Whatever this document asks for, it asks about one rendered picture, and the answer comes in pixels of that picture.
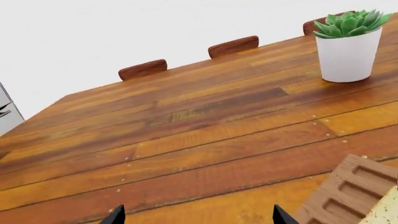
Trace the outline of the grey cabinet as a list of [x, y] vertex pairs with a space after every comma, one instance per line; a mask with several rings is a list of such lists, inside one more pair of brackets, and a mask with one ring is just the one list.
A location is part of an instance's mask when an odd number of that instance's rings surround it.
[[25, 121], [8, 92], [0, 83], [0, 136]]

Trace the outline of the brown wooden chair back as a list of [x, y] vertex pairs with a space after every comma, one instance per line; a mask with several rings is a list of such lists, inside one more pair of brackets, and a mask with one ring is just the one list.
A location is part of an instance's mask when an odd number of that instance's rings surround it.
[[363, 16], [357, 11], [329, 14], [326, 17], [305, 22], [304, 35], [314, 35], [321, 39], [340, 39], [349, 37], [349, 33], [358, 28]]
[[224, 55], [234, 54], [245, 50], [258, 48], [259, 37], [256, 35], [244, 37], [242, 39], [231, 40], [222, 44], [217, 44], [208, 48], [208, 54], [211, 59]]
[[139, 65], [134, 65], [128, 68], [119, 70], [118, 75], [122, 81], [131, 80], [133, 78], [140, 78], [149, 76], [168, 69], [167, 61], [165, 59], [158, 59]]

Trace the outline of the pale yellow cheese block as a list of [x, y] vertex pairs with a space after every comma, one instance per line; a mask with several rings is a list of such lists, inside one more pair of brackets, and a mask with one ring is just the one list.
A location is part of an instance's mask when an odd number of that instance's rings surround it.
[[358, 224], [398, 224], [398, 186], [393, 186]]

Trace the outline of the brown wooden grooved rack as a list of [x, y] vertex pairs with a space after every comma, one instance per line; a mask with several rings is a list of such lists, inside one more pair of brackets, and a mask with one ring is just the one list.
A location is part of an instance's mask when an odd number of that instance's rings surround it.
[[397, 184], [398, 167], [348, 155], [293, 214], [300, 224], [359, 224]]

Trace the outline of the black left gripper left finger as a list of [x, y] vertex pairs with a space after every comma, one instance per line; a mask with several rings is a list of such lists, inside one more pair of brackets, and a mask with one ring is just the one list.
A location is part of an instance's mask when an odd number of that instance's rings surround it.
[[114, 209], [106, 218], [99, 224], [124, 224], [125, 223], [125, 209], [124, 205], [120, 205]]

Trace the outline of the white plant pot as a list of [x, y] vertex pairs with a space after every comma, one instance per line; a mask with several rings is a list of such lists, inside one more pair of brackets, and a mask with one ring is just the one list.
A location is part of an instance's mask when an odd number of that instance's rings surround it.
[[349, 83], [371, 76], [382, 27], [367, 34], [340, 39], [315, 37], [323, 80]]

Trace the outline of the green succulent plant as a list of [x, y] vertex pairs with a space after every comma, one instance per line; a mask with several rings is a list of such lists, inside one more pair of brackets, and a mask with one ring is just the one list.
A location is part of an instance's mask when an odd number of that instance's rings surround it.
[[340, 15], [329, 14], [323, 22], [314, 20], [313, 35], [321, 39], [342, 39], [356, 37], [376, 31], [388, 22], [392, 13], [381, 11], [347, 11]]

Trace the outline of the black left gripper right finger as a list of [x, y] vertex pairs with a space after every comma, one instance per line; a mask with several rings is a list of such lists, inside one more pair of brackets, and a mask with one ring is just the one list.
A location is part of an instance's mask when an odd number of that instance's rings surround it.
[[274, 224], [298, 224], [290, 214], [277, 204], [274, 205], [272, 219]]

